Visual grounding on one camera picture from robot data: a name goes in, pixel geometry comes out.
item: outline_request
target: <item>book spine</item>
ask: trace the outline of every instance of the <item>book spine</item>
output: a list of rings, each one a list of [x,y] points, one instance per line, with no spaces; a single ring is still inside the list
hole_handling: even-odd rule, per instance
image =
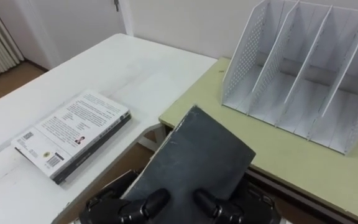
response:
[[[116,134],[129,120],[131,119],[131,114],[123,119],[120,119],[115,126],[111,128],[105,135],[99,135],[96,141],[93,141],[93,144],[89,148],[84,150],[78,157],[73,158],[68,166],[66,166],[62,171],[58,172],[54,177],[51,177],[56,184],[61,184],[72,172],[74,172],[77,167],[79,167],[84,161],[89,158],[94,152],[96,152],[107,140],[109,140],[114,134]]]

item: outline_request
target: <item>white desk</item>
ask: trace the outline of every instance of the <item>white desk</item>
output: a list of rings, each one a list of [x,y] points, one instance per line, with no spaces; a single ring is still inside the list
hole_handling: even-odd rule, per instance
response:
[[[118,34],[0,99],[0,223],[51,223],[149,129],[216,59]],[[91,88],[133,119],[62,185],[7,143],[74,94]]]

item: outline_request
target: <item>floor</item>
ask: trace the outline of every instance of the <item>floor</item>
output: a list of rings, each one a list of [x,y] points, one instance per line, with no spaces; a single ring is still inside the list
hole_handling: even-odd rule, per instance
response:
[[[44,73],[31,63],[23,62],[0,74],[0,98]]]
[[[45,73],[42,69],[37,68],[31,63],[24,62],[8,72],[5,72],[0,75],[0,98],[6,94],[14,91],[15,89],[25,85],[31,80],[39,77]],[[119,174],[123,173],[125,170],[133,169],[132,166],[145,166],[152,156],[152,152],[136,144],[127,154],[123,157],[119,164],[116,166],[116,169],[112,169],[108,172],[108,175],[105,175],[106,178],[102,178],[99,184],[93,187],[93,190],[90,190],[90,193],[97,192],[102,186],[107,184],[111,179]],[[278,209],[282,212],[283,216],[290,220],[292,223],[297,224],[320,224],[323,223],[318,219],[312,217],[311,215],[299,210],[298,208],[286,203],[286,201],[276,198],[275,199]],[[68,220],[72,220],[75,217],[77,212],[73,209],[72,212],[68,212],[66,217],[63,217],[59,223],[67,223]]]

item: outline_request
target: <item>desk organizer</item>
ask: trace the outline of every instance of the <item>desk organizer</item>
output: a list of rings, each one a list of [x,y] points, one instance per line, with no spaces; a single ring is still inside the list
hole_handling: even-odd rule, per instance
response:
[[[347,154],[358,142],[358,10],[262,1],[224,76],[222,104]]]

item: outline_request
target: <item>book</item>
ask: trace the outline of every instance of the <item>book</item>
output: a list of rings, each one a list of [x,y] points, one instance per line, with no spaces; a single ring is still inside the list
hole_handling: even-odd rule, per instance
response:
[[[217,198],[228,199],[254,157],[250,147],[194,106],[122,198],[145,199],[165,188],[171,199],[153,223],[209,223],[193,201],[194,190],[203,188]]]
[[[125,106],[85,90],[11,144],[60,184],[130,119]]]

